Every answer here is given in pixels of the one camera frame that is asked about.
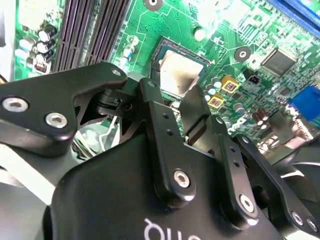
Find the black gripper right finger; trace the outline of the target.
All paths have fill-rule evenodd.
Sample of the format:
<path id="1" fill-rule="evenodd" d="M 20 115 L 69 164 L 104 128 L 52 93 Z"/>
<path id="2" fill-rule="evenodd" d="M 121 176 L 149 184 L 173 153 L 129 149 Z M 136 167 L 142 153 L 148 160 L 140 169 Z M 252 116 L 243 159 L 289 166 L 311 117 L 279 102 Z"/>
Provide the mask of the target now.
<path id="1" fill-rule="evenodd" d="M 229 136 L 225 122 L 210 113 L 199 86 L 185 94 L 179 110 L 188 145 L 213 155 L 217 162 L 221 208 L 233 226 L 244 230 L 257 225 L 259 210 L 267 208 L 268 220 L 282 236 L 319 236 L 319 218 L 248 137 Z"/>

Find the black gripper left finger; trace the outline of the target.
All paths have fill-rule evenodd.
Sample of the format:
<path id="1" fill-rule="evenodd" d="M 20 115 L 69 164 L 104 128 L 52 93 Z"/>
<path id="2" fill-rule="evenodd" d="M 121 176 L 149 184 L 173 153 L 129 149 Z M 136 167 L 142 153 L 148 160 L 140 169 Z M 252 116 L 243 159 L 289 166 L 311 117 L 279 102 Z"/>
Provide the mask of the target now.
<path id="1" fill-rule="evenodd" d="M 195 198 L 197 185 L 160 86 L 128 78 L 107 62 L 2 84 L 0 165 L 49 205 L 56 185 L 16 150 L 43 159 L 65 155 L 79 129 L 106 115 L 129 121 L 128 137 L 145 123 L 155 190 L 166 205 L 181 208 Z"/>

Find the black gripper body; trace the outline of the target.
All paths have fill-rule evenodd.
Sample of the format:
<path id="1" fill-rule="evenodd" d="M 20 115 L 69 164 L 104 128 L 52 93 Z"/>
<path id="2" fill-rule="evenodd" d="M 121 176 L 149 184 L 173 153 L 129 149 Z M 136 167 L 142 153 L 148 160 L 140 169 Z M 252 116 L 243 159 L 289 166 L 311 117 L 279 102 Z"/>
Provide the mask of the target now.
<path id="1" fill-rule="evenodd" d="M 282 236 L 259 210 L 259 223 L 238 229 L 222 210 L 218 164 L 184 148 L 196 182 L 195 198 L 181 208 L 156 193 L 144 135 L 71 169 L 58 183 L 45 215 L 47 240 L 308 240 Z"/>

